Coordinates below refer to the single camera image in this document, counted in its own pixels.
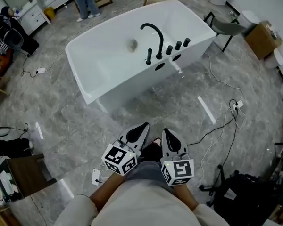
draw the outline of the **white sneaker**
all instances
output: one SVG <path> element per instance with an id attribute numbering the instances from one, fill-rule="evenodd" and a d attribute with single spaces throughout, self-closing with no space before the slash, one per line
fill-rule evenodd
<path id="1" fill-rule="evenodd" d="M 95 15 L 90 14 L 90 15 L 88 15 L 88 18 L 93 18 L 93 17 L 97 17 L 97 16 L 100 16 L 100 13 L 95 14 Z"/>
<path id="2" fill-rule="evenodd" d="M 33 150 L 33 143 L 29 141 L 29 149 Z"/>

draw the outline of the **gray tile floor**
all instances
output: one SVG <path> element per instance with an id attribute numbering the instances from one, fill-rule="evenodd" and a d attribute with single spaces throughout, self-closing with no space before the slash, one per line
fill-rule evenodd
<path id="1" fill-rule="evenodd" d="M 35 133 L 26 135 L 35 144 L 36 153 L 44 153 L 52 176 L 59 181 L 35 193 L 32 198 L 44 216 L 47 225 L 53 225 L 65 205 L 75 194 L 91 194 L 92 169 L 99 166 L 105 146 L 119 133 L 134 124 L 148 121 L 151 124 L 149 139 L 161 134 L 164 127 L 180 133 L 188 143 L 197 142 L 206 132 L 223 124 L 230 99 L 240 99 L 241 93 L 219 83 L 210 73 L 209 60 L 203 55 L 197 63 L 174 74 L 111 114 L 103 113 L 95 104 L 87 105 L 79 91 L 65 55 L 65 46 L 73 38 L 92 26 L 126 11 L 140 7 L 143 0 L 113 0 L 101 8 L 101 16 L 77 23 L 78 13 L 73 3 L 58 11 L 52 25 L 43 26 L 36 34 L 40 47 L 25 63 L 25 69 L 35 72 L 38 67 L 51 69 L 32 79 L 21 77 L 25 57 L 16 54 L 6 76 L 11 77 L 4 87 L 11 93 L 0 97 L 0 126 L 23 127 L 28 123 L 32 132 L 40 124 L 44 140 Z M 214 6 L 208 0 L 179 0 L 203 17 L 209 11 L 229 21 L 228 7 Z M 260 175 L 274 156 L 273 142 L 282 137 L 283 101 L 279 88 L 281 79 L 273 70 L 267 70 L 258 61 L 243 37 L 234 37 L 225 53 L 217 44 L 227 38 L 219 36 L 208 48 L 215 75 L 240 87 L 245 95 L 242 110 L 247 115 L 243 129 L 238 130 L 228 161 L 226 174 L 234 170 Z M 212 125 L 197 97 L 206 102 L 217 122 Z M 210 150 L 203 161 L 205 175 L 202 183 L 210 185 L 216 178 L 218 164 L 226 158 L 234 134 L 232 122 L 223 137 Z M 200 160 L 221 130 L 207 136 L 200 144 L 189 147 L 195 163 L 195 178 L 202 177 Z M 12 132 L 5 139 L 18 137 Z M 200 202 L 208 199 L 199 192 L 197 184 L 191 188 Z M 44 222 L 30 197 L 11 208 L 23 225 L 42 226 Z"/>

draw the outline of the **freestanding bathtub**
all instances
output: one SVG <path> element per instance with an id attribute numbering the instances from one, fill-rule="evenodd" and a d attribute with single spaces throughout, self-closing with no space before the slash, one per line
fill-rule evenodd
<path id="1" fill-rule="evenodd" d="M 156 59 L 158 33 L 140 29 L 144 23 L 158 27 L 164 44 L 162 59 Z M 168 0 L 126 12 L 105 21 L 70 41 L 66 54 L 77 84 L 87 104 L 96 101 L 107 113 L 134 96 L 200 59 L 216 34 L 182 3 Z M 171 55 L 168 45 L 189 38 Z M 128 42 L 136 40 L 134 52 Z M 148 49 L 153 49 L 151 65 L 146 64 Z"/>

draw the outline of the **person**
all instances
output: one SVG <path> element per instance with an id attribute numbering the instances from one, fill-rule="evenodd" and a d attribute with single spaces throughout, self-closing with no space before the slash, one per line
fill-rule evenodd
<path id="1" fill-rule="evenodd" d="M 23 45 L 21 47 L 22 50 L 27 52 L 30 55 L 33 55 L 38 47 L 39 43 L 27 35 L 24 28 L 18 22 L 17 18 L 14 17 L 13 11 L 10 7 L 3 7 L 0 13 L 0 39 L 3 40 L 6 32 L 10 29 L 17 30 L 21 36 L 23 37 Z"/>
<path id="2" fill-rule="evenodd" d="M 77 3 L 80 9 L 80 15 L 81 15 L 81 17 L 77 19 L 77 22 L 81 22 L 86 18 L 92 18 L 100 15 L 100 10 L 94 0 L 75 0 L 75 2 Z M 90 15 L 88 15 L 86 5 L 88 5 L 91 11 Z"/>
<path id="3" fill-rule="evenodd" d="M 160 171 L 160 141 L 154 139 L 124 177 L 113 173 L 90 197 L 74 197 L 54 226 L 229 226 L 199 204 L 187 185 L 167 185 Z"/>
<path id="4" fill-rule="evenodd" d="M 8 156 L 9 158 L 31 156 L 33 144 L 26 138 L 10 141 L 0 140 L 0 157 Z"/>

